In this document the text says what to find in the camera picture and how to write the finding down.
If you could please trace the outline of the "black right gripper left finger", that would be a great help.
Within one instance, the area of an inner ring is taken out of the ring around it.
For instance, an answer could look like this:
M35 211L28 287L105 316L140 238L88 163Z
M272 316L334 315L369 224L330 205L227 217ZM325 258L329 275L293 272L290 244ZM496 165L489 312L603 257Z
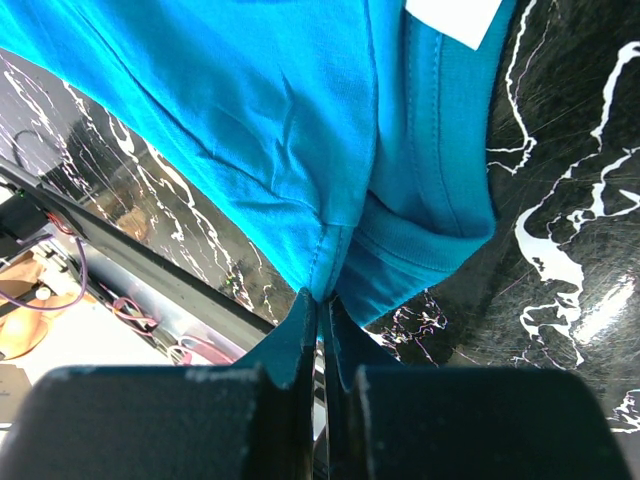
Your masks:
M1 447L5 479L308 479L317 305L229 366L78 366L43 376Z

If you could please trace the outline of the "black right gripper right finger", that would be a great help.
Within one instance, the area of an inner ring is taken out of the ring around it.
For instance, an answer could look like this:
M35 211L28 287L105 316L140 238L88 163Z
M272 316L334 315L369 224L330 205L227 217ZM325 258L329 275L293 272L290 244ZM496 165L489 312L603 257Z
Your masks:
M320 306L332 479L627 479L589 388L555 369L406 366Z

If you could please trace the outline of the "bright blue t shirt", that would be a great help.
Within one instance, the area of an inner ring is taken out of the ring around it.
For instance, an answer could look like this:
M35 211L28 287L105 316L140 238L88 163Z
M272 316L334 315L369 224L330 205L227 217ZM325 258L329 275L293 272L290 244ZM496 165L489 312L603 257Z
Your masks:
M402 1L5 1L1 46L98 101L294 289L368 325L494 234L489 110L515 3L477 48Z

